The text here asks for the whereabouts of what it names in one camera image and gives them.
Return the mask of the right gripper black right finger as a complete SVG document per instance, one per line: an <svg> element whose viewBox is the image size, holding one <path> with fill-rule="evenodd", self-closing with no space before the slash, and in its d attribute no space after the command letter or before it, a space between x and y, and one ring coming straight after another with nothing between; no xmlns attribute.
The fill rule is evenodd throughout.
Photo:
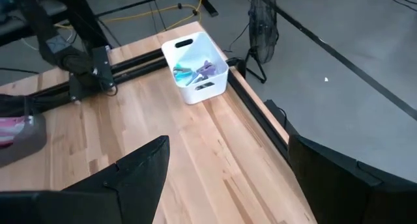
<svg viewBox="0 0 417 224"><path fill-rule="evenodd" d="M416 183L300 135L289 163L318 223L416 223Z"/></svg>

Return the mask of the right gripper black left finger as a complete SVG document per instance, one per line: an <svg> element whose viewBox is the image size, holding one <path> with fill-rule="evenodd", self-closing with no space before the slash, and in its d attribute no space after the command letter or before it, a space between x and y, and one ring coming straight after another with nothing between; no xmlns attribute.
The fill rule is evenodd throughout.
<svg viewBox="0 0 417 224"><path fill-rule="evenodd" d="M1 222L152 223L169 157L169 137L161 135L61 191L3 191Z"/></svg>

